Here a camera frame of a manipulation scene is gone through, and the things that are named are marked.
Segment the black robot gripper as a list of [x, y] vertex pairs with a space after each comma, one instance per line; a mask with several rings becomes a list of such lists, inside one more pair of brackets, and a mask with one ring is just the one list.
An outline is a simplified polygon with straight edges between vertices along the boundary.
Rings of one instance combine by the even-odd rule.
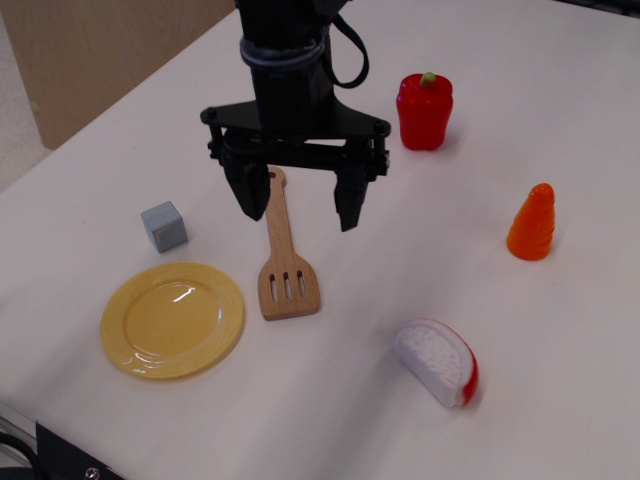
[[296, 70], [254, 68], [255, 99], [200, 114], [242, 212], [262, 218], [270, 199], [266, 164], [332, 170], [342, 232], [357, 227], [369, 181], [387, 174], [390, 124], [340, 102], [321, 64]]

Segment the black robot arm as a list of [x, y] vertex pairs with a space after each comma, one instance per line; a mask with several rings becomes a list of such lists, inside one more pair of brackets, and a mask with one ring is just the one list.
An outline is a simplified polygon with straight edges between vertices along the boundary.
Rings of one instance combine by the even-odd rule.
[[359, 35], [339, 12], [341, 1], [239, 1], [241, 58], [251, 70], [254, 100], [210, 107], [210, 155], [219, 161], [242, 211], [258, 220], [271, 188], [268, 168], [327, 170], [337, 178], [334, 202], [344, 231], [358, 224], [369, 183], [387, 173], [390, 124], [342, 104], [334, 89], [364, 82], [337, 79], [330, 45], [336, 28], [360, 52]]

